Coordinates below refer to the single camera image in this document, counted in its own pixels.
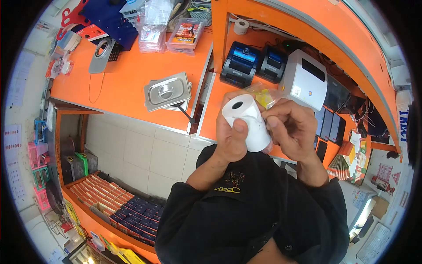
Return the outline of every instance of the tape roll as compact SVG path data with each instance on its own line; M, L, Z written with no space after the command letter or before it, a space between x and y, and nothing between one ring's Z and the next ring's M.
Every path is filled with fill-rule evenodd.
M243 19L238 19L235 22L234 31L237 35L245 35L249 28L249 22Z

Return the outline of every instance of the plastic bin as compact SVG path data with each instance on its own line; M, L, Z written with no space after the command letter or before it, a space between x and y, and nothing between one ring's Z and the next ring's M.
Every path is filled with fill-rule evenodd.
M171 52L182 52L194 56L194 49L204 31L205 24L205 19L179 19L175 30L168 39L168 42L165 43L167 49Z
M35 188L37 191L45 189L46 182L50 179L49 170L46 166L32 171L35 180Z
M34 187L35 194L37 195L37 202L41 208L41 210L45 210L50 208L49 200L47 199L47 192L45 189L42 189L40 191L37 190L37 188Z

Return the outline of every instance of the orange counter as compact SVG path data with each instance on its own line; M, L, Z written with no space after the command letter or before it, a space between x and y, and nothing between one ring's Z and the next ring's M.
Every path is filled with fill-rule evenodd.
M211 33L202 34L194 57L172 52L140 53L136 39L130 51L120 53L113 63L112 72L105 73L102 87L103 74L88 73L95 48L94 44L82 39L70 57L75 63L70 76L59 75L54 80L51 97L101 112L133 117L179 133L189 133L190 123L182 112L159 109L148 113L144 106L143 87L150 80L185 71L192 82L192 99L187 110L192 117L212 52Z

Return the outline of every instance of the white label printer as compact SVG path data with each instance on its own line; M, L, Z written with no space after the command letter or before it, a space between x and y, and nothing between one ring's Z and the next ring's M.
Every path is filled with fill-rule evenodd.
M283 78L279 83L283 96L296 103L321 110L327 93L327 69L310 55L295 50L287 59Z

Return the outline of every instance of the floor tile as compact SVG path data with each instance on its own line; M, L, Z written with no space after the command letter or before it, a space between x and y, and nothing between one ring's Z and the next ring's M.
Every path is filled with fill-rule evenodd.
M145 136L155 136L155 126L142 122L135 118L129 118L127 129Z
M154 138L127 130L124 161L149 170Z
M187 147L154 139L149 171L180 181Z
M189 141L189 148L202 151L207 146L211 146L214 143L210 143L205 140L197 139L196 134L190 135L190 141Z
M183 135L163 128L156 128L155 138L183 147L189 146L189 135Z
M126 142L126 129L106 123L104 131L102 131L104 138L102 139L101 147L107 153L117 158L123 159L124 146Z
M196 160L201 151L188 149L185 164L183 167L182 182L186 182L187 178L196 170Z
M135 189L147 193L148 192L148 173L149 171L129 162L123 162L123 176L120 178L124 183L134 187Z
M171 187L176 182L178 181L150 171L148 177L148 194L167 199L170 194Z

